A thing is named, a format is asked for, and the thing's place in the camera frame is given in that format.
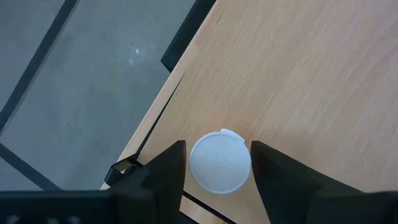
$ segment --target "light wood surface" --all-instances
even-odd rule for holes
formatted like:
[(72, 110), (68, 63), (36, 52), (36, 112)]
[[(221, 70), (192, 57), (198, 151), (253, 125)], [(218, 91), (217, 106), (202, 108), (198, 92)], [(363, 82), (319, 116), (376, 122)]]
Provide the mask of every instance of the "light wood surface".
[(188, 215), (191, 219), (195, 220), (198, 223), (226, 224), (218, 217), (208, 212), (201, 206), (197, 205), (195, 202), (187, 199), (186, 197), (182, 197), (180, 211)]
[[(397, 190), (397, 11), (393, 0), (219, 0), (143, 121), (183, 77), (139, 160), (229, 128), (360, 190)], [(212, 195), (187, 171), (185, 190), (230, 219), (267, 219), (253, 177)]]

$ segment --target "black metal frame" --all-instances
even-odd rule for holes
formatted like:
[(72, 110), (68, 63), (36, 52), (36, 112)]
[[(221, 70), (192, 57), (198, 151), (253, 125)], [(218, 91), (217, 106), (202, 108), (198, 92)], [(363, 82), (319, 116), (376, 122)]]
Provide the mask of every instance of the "black metal frame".
[(205, 20), (215, 2), (216, 0), (196, 0), (193, 4), (160, 60), (169, 72), (172, 72), (175, 65), (180, 60), (185, 49), (188, 47), (193, 36), (197, 33), (200, 25)]
[[(117, 183), (118, 181), (120, 181), (121, 179), (123, 179), (125, 177), (125, 174), (129, 174), (130, 172), (134, 172), (137, 168), (143, 167), (144, 165), (142, 165), (140, 162), (137, 161), (139, 154), (140, 154), (140, 152), (136, 152), (135, 154), (113, 164), (109, 168), (109, 171), (106, 174), (104, 182), (107, 183), (109, 186), (112, 186), (115, 183)], [(221, 214), (220, 212), (216, 211), (214, 208), (211, 208), (207, 204), (203, 203), (201, 200), (197, 199), (190, 193), (183, 191), (182, 195), (184, 197), (188, 198), (189, 200), (191, 200), (192, 202), (194, 202), (195, 204), (201, 206), (208, 212), (212, 213), (219, 219), (223, 220), (225, 223), (232, 223), (232, 224), (235, 223), (234, 221), (230, 220), (228, 217), (226, 217), (223, 214)], [(189, 218), (189, 219), (191, 220), (191, 223), (197, 223), (196, 221), (192, 220), (191, 218)]]

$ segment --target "plastic cap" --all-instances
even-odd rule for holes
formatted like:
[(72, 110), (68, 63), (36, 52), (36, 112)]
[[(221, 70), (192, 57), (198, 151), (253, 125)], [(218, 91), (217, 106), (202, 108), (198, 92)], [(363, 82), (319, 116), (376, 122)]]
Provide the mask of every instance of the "plastic cap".
[(190, 154), (190, 170), (195, 181), (214, 194), (229, 194), (248, 180), (251, 158), (244, 139), (222, 129), (200, 138)]

